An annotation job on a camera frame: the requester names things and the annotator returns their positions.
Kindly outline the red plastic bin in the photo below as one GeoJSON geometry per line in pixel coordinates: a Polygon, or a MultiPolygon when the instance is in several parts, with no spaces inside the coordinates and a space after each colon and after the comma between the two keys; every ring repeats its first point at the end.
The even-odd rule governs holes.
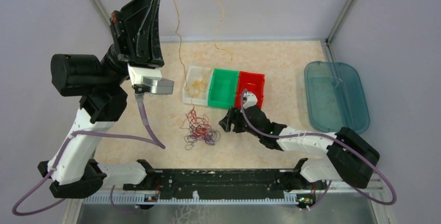
{"type": "Polygon", "coordinates": [[[257,105],[261,108],[264,100],[264,84],[264,74],[240,71],[234,107],[240,107],[241,93],[244,89],[247,89],[248,92],[252,92],[257,97],[257,105]]]}

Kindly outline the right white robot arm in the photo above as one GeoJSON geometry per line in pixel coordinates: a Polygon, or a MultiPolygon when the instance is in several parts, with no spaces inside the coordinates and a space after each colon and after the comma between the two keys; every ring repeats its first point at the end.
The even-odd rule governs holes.
{"type": "Polygon", "coordinates": [[[300,189],[318,180],[335,179],[365,189],[373,174],[366,161],[376,166],[380,159],[379,152],[348,127],[336,133],[308,133],[272,122],[258,106],[249,107],[244,113],[231,107],[218,124],[227,133],[249,133],[271,150],[317,156],[298,162],[300,170],[293,174],[293,183],[300,189]]]}

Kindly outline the aluminium frame post right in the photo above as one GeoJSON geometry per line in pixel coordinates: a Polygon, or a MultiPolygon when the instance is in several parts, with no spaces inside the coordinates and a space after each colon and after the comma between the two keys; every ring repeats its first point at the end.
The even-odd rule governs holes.
{"type": "Polygon", "coordinates": [[[341,27],[343,26],[347,16],[349,15],[350,10],[353,8],[356,0],[346,0],[342,10],[340,11],[330,33],[326,39],[328,47],[331,47],[333,44],[337,34],[339,33],[341,27]]]}

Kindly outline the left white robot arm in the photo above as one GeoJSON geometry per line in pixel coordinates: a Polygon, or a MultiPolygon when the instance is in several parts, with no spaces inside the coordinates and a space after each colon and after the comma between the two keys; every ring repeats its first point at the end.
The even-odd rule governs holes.
{"type": "Polygon", "coordinates": [[[104,164],[92,156],[109,129],[120,119],[130,81],[141,122],[149,137],[144,142],[164,148],[148,122],[144,95],[170,95],[174,82],[162,76],[159,37],[160,0],[132,0],[110,16],[113,43],[102,59],[94,55],[55,54],[51,82],[64,97],[78,96],[80,106],[65,141],[49,161],[40,162],[41,175],[57,199],[84,199],[101,189],[152,190],[155,170],[145,160],[104,164]]]}

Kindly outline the white plastic bin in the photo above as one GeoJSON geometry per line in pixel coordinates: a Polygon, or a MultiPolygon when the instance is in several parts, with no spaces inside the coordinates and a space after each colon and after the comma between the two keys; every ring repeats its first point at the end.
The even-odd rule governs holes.
{"type": "Polygon", "coordinates": [[[208,95],[214,68],[190,66],[186,73],[182,100],[185,104],[208,106],[208,95]]]}

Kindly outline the green plastic bin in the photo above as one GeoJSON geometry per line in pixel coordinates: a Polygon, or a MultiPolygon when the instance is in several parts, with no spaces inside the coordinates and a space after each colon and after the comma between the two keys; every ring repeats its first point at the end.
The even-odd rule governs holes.
{"type": "Polygon", "coordinates": [[[239,71],[215,68],[208,95],[208,106],[228,109],[235,105],[239,71]]]}

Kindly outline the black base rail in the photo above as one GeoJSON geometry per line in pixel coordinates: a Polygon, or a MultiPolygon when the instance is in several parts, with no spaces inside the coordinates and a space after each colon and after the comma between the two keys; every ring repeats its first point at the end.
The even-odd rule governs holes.
{"type": "Polygon", "coordinates": [[[161,200],[282,200],[295,190],[324,190],[327,183],[308,182],[298,167],[289,169],[154,169],[142,160],[147,175],[125,191],[152,190],[161,200]]]}

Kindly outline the aluminium frame post left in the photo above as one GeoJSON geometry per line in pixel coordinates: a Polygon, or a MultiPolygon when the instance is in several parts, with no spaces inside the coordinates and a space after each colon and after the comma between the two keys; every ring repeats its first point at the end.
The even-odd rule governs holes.
{"type": "Polygon", "coordinates": [[[108,30],[109,39],[113,40],[112,31],[110,29],[110,15],[108,14],[102,0],[89,0],[94,7],[95,11],[98,13],[100,20],[105,25],[108,30]]]}

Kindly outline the aluminium frame post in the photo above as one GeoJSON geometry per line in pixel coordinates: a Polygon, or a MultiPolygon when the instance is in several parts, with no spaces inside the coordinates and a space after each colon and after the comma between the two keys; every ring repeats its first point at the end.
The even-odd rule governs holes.
{"type": "Polygon", "coordinates": [[[350,10],[353,8],[356,0],[346,0],[342,10],[340,11],[330,33],[326,39],[328,47],[331,47],[333,44],[337,34],[339,33],[341,27],[343,26],[347,16],[349,15],[350,10]]]}
{"type": "Polygon", "coordinates": [[[102,0],[89,0],[94,7],[95,11],[98,13],[100,20],[105,25],[108,30],[109,39],[113,40],[112,31],[110,29],[110,15],[108,14],[102,0]]]}

